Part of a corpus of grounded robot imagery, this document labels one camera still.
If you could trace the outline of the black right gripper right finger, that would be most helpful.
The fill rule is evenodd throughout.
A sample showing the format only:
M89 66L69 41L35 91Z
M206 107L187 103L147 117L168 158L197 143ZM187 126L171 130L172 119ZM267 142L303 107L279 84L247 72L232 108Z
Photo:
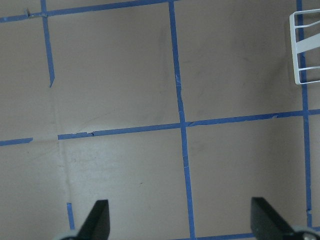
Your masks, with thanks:
M293 237L293 228L263 198L251 198L251 231L255 237Z

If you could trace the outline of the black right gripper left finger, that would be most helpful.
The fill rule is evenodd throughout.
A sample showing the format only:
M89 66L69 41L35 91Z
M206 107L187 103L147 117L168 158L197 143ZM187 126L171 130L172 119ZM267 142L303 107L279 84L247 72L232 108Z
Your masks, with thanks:
M78 238L109 238L110 211L109 201L97 200L80 228Z

